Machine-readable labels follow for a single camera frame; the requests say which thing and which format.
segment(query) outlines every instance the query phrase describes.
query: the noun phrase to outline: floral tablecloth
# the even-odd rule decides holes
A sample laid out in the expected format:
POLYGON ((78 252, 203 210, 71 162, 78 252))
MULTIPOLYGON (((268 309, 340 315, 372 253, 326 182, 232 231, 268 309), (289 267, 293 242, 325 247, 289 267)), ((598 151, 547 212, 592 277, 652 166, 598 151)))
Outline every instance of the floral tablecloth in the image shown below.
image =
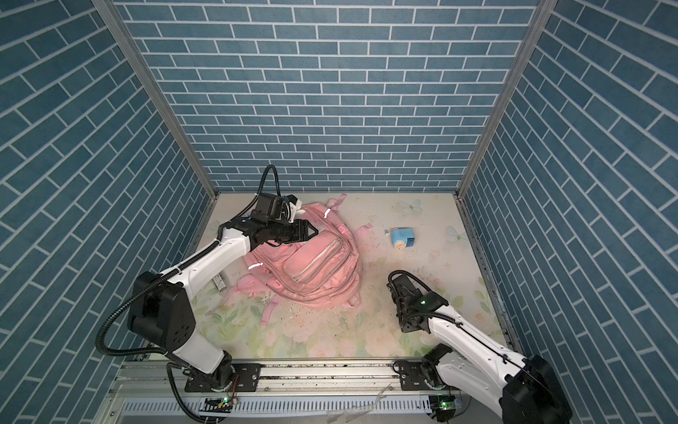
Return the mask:
MULTIPOLYGON (((305 204, 326 203, 339 194, 302 193, 305 204)), ((251 195, 222 194, 200 246, 208 244, 216 227, 230 219, 251 195)), ((444 296, 471 323, 499 343, 502 331, 452 195, 356 193, 338 210, 351 230, 370 223, 374 228, 357 239, 363 260, 356 309, 315 310, 283 301, 267 326, 260 324, 271 293, 248 296, 208 284, 192 300, 199 331, 234 358, 368 358, 420 356, 438 342, 424 331, 404 334, 386 289, 387 275, 405 269, 444 296), (392 247, 385 231, 411 227, 414 246, 392 247)), ((242 260, 221 275, 232 286, 247 273, 242 260)))

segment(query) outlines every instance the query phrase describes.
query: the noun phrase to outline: brick wallpaper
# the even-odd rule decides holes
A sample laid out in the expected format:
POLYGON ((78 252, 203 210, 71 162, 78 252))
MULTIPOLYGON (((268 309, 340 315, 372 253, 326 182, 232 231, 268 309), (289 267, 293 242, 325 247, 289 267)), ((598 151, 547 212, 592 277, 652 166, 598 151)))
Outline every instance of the brick wallpaper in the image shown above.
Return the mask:
POLYGON ((560 0, 466 199, 575 422, 678 422, 677 22, 560 0))
POLYGON ((116 1, 221 191, 450 192, 537 0, 225 3, 116 1))
POLYGON ((0 423, 91 422, 123 359, 102 316, 206 202, 89 0, 0 0, 0 423))

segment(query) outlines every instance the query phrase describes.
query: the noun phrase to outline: pink backpack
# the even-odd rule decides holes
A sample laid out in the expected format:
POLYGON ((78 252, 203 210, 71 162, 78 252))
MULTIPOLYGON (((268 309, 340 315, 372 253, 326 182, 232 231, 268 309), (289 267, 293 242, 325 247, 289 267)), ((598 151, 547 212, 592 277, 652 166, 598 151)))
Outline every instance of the pink backpack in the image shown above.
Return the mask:
POLYGON ((272 247, 262 244, 243 259, 251 274, 237 283, 240 292, 272 290, 276 297, 263 313, 267 325, 273 309, 289 299, 312 308, 342 305, 350 309, 360 305, 362 262, 355 237, 372 228, 360 227, 352 234, 336 214, 346 198, 330 199, 327 206, 305 205, 301 217, 318 229, 318 235, 303 243, 272 247))

